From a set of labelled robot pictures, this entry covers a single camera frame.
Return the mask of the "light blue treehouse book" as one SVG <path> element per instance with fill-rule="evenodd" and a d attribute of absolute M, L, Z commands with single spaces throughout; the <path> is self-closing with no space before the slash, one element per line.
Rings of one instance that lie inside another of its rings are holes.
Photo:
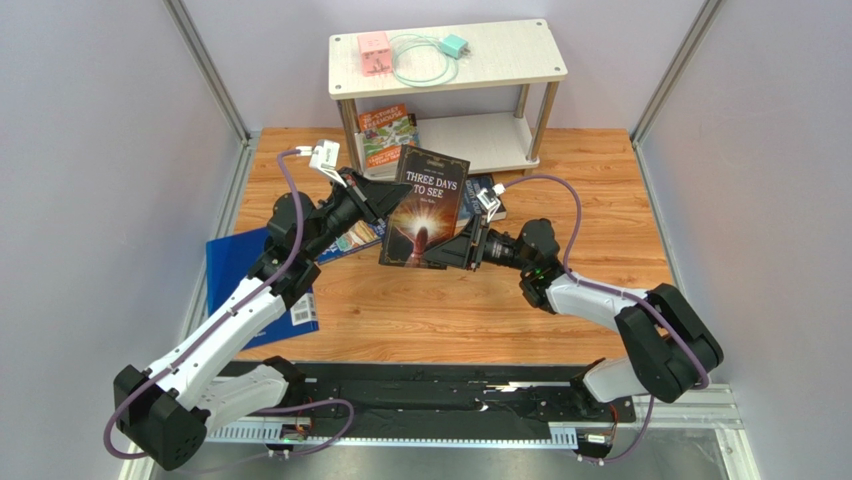
<path fill-rule="evenodd" d="M 393 161 L 381 165 L 369 166 L 367 161 L 363 162 L 362 175 L 369 180 L 394 181 L 396 179 L 399 157 Z"/>

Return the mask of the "dark three days book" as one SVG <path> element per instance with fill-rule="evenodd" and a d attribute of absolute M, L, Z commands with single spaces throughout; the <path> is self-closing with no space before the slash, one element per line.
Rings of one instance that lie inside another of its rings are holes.
<path fill-rule="evenodd" d="M 404 145 L 396 180 L 411 192 L 388 218 L 379 264 L 388 267 L 440 269 L 424 259 L 430 248 L 455 235 L 470 162 Z"/>

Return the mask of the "orange treehouse book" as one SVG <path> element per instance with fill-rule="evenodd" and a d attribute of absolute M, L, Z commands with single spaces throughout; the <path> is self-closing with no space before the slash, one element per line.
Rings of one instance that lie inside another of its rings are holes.
<path fill-rule="evenodd" d="M 416 116 L 404 103 L 385 106 L 358 115 L 363 162 L 381 165 L 400 158 L 403 145 L 420 146 Z"/>

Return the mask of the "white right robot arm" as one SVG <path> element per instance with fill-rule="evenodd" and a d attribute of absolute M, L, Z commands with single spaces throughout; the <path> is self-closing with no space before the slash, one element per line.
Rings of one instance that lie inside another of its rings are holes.
<path fill-rule="evenodd" d="M 549 220 L 524 224 L 512 237 L 475 216 L 454 237 L 424 251 L 425 261 L 475 270 L 481 263 L 519 270 L 523 297 L 553 315 L 592 321 L 619 334 L 619 359 L 590 364 L 577 376 L 587 398 L 608 403 L 650 395 L 673 403 L 687 390 L 703 389 L 724 360 L 715 337 L 682 292 L 661 283 L 650 290 L 592 281 L 564 266 Z"/>

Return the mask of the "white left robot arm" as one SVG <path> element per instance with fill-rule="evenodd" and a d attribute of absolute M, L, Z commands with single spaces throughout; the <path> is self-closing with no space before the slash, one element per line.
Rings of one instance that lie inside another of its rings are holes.
<path fill-rule="evenodd" d="M 318 257 L 356 223 L 388 219 L 412 192 L 406 183 L 373 181 L 350 168 L 336 171 L 320 204 L 292 187 L 274 204 L 262 254 L 229 300 L 180 345 L 144 369 L 131 365 L 113 381 L 115 410 L 103 432 L 107 451 L 130 460 L 112 442 L 121 432 L 167 471 L 183 466 L 207 436 L 249 414 L 289 400 L 303 377 L 273 357 L 224 382 L 220 372 L 247 343 L 290 311 L 321 270 Z"/>

